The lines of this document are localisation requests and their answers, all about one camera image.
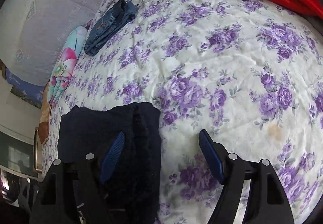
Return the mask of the grey lavender blanket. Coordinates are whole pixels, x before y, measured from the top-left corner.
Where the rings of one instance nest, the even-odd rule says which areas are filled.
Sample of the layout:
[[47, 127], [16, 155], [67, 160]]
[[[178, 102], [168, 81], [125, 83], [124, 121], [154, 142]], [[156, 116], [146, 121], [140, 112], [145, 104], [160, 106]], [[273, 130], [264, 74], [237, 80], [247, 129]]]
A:
[[23, 81], [43, 86], [67, 36], [92, 19], [102, 0], [5, 0], [1, 60]]

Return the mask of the folded blue jeans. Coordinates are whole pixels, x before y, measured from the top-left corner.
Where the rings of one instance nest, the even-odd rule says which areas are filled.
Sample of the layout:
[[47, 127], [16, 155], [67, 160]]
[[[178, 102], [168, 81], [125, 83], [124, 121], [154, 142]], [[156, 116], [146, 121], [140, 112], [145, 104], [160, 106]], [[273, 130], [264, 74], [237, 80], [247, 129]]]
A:
[[136, 6], [125, 0], [118, 0], [91, 29], [85, 42], [84, 52], [95, 56], [100, 49], [137, 14]]

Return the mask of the purple floral white bedspread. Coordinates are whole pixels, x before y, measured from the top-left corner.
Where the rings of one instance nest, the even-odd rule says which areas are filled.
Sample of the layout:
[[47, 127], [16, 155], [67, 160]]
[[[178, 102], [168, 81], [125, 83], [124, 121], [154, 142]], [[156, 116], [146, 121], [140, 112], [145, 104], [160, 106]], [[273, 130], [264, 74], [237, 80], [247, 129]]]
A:
[[[95, 20], [118, 0], [103, 0]], [[43, 169], [75, 105], [151, 102], [161, 112], [159, 223], [206, 223], [221, 193], [198, 133], [241, 158], [267, 158], [295, 223], [322, 196], [322, 35], [265, 0], [130, 0], [136, 18], [94, 57], [81, 54], [51, 110]]]

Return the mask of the floral turquoise pink folded cloth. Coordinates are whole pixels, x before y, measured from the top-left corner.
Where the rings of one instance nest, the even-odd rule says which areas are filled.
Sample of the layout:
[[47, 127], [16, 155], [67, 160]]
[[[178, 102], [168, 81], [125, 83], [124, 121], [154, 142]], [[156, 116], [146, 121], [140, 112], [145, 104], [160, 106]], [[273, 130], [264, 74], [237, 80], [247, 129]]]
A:
[[85, 27], [79, 26], [68, 35], [51, 73], [47, 94], [49, 104], [55, 105], [67, 89], [83, 49], [87, 32]]

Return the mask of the dark navy pants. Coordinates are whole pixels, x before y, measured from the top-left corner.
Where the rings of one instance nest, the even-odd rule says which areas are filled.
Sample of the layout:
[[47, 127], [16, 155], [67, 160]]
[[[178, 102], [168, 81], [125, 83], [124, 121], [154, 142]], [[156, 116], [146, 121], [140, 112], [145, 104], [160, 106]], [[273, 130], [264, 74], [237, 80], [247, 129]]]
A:
[[155, 223], [159, 211], [160, 111], [131, 103], [108, 111], [75, 105], [61, 117], [58, 157], [74, 162], [94, 154], [102, 223]]

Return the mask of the brown wooden bed frame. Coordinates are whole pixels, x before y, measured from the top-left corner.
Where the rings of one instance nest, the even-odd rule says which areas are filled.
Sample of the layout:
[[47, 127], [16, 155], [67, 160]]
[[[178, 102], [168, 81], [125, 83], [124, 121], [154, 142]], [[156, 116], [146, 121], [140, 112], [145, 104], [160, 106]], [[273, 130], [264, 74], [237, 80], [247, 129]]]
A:
[[35, 128], [34, 145], [33, 145], [33, 169], [37, 173], [42, 172], [42, 146], [49, 139], [49, 124], [51, 105], [47, 100], [49, 82], [47, 82], [43, 91], [43, 100], [41, 105], [41, 117], [38, 127]]

